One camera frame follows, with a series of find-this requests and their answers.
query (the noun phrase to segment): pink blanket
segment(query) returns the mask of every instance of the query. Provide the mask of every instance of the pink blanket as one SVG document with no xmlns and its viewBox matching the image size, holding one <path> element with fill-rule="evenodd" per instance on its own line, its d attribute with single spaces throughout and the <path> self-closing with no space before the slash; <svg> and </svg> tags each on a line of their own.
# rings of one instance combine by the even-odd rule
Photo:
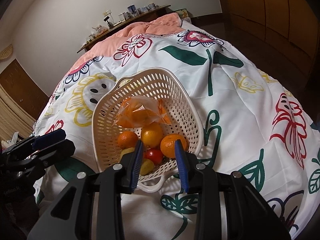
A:
<svg viewBox="0 0 320 240">
<path fill-rule="evenodd" d="M 112 36 L 103 41 L 98 42 L 91 50 L 83 54 L 73 65 L 69 72 L 87 63 L 90 59 L 97 56 L 111 57 L 113 53 L 129 38 L 137 34 L 147 33 L 155 35 L 179 33 L 184 31 L 180 28 L 182 25 L 181 19 L 177 13 L 171 13 L 159 17 L 158 19 L 145 23 L 132 23 L 124 29 L 118 31 Z"/>
</svg>

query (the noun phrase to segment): red tomato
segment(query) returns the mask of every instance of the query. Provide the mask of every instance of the red tomato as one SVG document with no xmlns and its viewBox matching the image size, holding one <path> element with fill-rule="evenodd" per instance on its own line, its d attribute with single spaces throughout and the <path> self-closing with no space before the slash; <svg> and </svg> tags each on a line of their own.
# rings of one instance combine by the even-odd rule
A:
<svg viewBox="0 0 320 240">
<path fill-rule="evenodd" d="M 149 149 L 145 152 L 144 158 L 151 160 L 157 165 L 162 163 L 163 154 L 159 149 Z"/>
</svg>

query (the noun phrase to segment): floral bedsheet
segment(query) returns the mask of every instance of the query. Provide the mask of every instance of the floral bedsheet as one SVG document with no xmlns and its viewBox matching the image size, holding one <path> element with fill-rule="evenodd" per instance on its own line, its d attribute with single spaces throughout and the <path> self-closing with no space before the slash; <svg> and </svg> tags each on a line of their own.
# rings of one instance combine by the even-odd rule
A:
<svg viewBox="0 0 320 240">
<path fill-rule="evenodd" d="M 198 158 L 219 172 L 241 171 L 294 239 L 320 203 L 319 131 L 292 93 L 230 43 L 193 25 L 182 27 L 177 34 L 128 38 L 113 56 L 95 57 L 61 80 L 35 134 L 63 128 L 76 152 L 36 182 L 40 211 L 79 171 L 98 171 L 91 121 L 99 99 L 123 76 L 164 67 L 183 84 L 202 120 Z M 176 177 L 156 193 L 123 195 L 126 239 L 193 239 L 197 200 L 183 193 Z"/>
</svg>

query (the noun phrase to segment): yellow fruit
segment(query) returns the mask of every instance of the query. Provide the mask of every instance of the yellow fruit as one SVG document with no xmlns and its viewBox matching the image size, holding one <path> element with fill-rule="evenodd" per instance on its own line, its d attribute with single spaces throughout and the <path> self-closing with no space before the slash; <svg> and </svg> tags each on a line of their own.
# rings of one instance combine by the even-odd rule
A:
<svg viewBox="0 0 320 240">
<path fill-rule="evenodd" d="M 124 131 L 119 134 L 118 137 L 118 146 L 121 149 L 127 149 L 130 147 L 135 147 L 138 141 L 138 135 L 131 131 Z"/>
<path fill-rule="evenodd" d="M 148 173 L 152 172 L 154 169 L 155 165 L 153 162 L 149 159 L 142 159 L 141 163 L 141 169 L 140 169 L 140 175 L 145 176 Z"/>
<path fill-rule="evenodd" d="M 128 149 L 124 149 L 122 150 L 122 152 L 120 153 L 120 160 L 122 158 L 123 155 L 127 154 L 127 153 L 131 153 L 131 152 L 134 152 L 134 147 L 130 147 Z"/>
<path fill-rule="evenodd" d="M 148 148 L 157 147 L 163 138 L 161 125 L 156 122 L 144 126 L 141 129 L 141 141 Z"/>
<path fill-rule="evenodd" d="M 177 133 L 169 134 L 166 137 L 164 137 L 161 141 L 160 144 L 160 149 L 163 153 L 164 156 L 168 158 L 175 158 L 174 154 L 174 143 L 176 140 L 180 140 L 182 143 L 183 149 L 186 151 L 187 150 L 187 141 L 185 138 Z"/>
</svg>

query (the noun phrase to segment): white plastic basket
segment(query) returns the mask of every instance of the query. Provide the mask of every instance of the white plastic basket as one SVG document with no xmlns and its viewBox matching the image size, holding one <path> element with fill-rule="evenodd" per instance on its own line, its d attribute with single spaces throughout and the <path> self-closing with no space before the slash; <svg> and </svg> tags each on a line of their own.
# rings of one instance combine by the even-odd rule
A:
<svg viewBox="0 0 320 240">
<path fill-rule="evenodd" d="M 121 103 L 135 95 L 161 98 L 172 122 L 171 125 L 161 125 L 164 135 L 179 133 L 188 142 L 188 152 L 195 155 L 200 153 L 204 141 L 203 128 L 189 95 L 172 72 L 163 68 L 149 68 L 134 76 L 121 78 L 115 87 L 100 99 L 93 112 L 93 147 L 100 172 L 120 161 L 121 149 L 117 143 L 120 133 L 131 130 L 140 136 L 141 128 L 112 126 Z M 156 192 L 177 172 L 176 160 L 170 159 L 151 174 L 139 176 L 138 188 L 150 193 Z M 142 184 L 158 177 L 161 178 L 154 186 Z"/>
</svg>

